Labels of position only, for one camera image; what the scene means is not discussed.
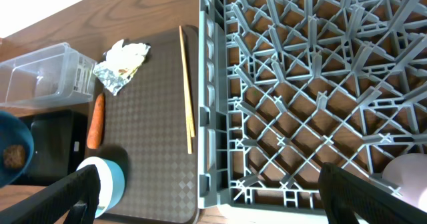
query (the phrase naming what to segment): plastic container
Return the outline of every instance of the plastic container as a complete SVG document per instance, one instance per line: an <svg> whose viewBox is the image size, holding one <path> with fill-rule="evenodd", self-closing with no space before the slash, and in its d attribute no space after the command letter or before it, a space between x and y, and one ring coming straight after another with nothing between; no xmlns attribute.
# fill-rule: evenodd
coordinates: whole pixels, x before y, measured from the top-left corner
<svg viewBox="0 0 427 224"><path fill-rule="evenodd" d="M393 159L384 169L382 178L400 187L396 196L427 212L427 155L412 153Z"/></svg>
<svg viewBox="0 0 427 224"><path fill-rule="evenodd" d="M95 218L98 218L119 203L125 191L125 175L117 163L99 157L86 158L80 163L77 170L87 165L96 166L101 181L99 204L95 213Z"/></svg>
<svg viewBox="0 0 427 224"><path fill-rule="evenodd" d="M0 106L42 109L93 99L96 61L60 43L0 63Z"/></svg>

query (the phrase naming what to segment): blue bowl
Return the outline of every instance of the blue bowl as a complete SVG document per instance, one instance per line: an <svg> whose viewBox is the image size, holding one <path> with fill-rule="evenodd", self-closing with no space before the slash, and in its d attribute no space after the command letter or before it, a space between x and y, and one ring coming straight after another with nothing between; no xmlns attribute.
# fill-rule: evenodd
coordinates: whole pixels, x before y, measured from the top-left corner
<svg viewBox="0 0 427 224"><path fill-rule="evenodd" d="M22 169L6 169L3 151L11 145L22 145L25 149L25 165ZM34 141L28 127L15 116L0 111L0 187L12 183L28 167L34 152Z"/></svg>

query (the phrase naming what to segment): clear plastic container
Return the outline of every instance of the clear plastic container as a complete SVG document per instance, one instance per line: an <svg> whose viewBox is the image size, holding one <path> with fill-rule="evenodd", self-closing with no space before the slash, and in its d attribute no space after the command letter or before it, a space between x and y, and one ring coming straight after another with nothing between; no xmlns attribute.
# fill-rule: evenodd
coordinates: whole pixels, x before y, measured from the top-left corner
<svg viewBox="0 0 427 224"><path fill-rule="evenodd" d="M96 61L60 43L0 63L0 106L42 109L93 99Z"/></svg>

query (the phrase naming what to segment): dark gray cutting board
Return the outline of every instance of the dark gray cutting board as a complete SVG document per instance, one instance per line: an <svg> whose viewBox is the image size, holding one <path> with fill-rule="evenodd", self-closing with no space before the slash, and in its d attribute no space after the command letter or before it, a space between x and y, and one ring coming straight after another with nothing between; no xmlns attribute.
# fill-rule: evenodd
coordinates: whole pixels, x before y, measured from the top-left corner
<svg viewBox="0 0 427 224"><path fill-rule="evenodd" d="M197 121L197 29L184 32ZM129 159L124 196L108 213L192 223L198 214L197 137L194 154L187 154L179 31L132 42L151 45L148 59L117 96L105 91L103 147L123 147Z"/></svg>

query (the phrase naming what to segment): carrot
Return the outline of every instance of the carrot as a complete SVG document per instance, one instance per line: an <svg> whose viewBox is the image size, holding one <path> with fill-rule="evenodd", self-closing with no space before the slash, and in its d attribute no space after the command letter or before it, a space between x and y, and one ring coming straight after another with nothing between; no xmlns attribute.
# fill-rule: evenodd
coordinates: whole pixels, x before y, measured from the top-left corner
<svg viewBox="0 0 427 224"><path fill-rule="evenodd" d="M96 149L101 145L102 131L104 126L105 96L103 93L96 98L93 109L92 123L87 134L86 145L90 149Z"/></svg>

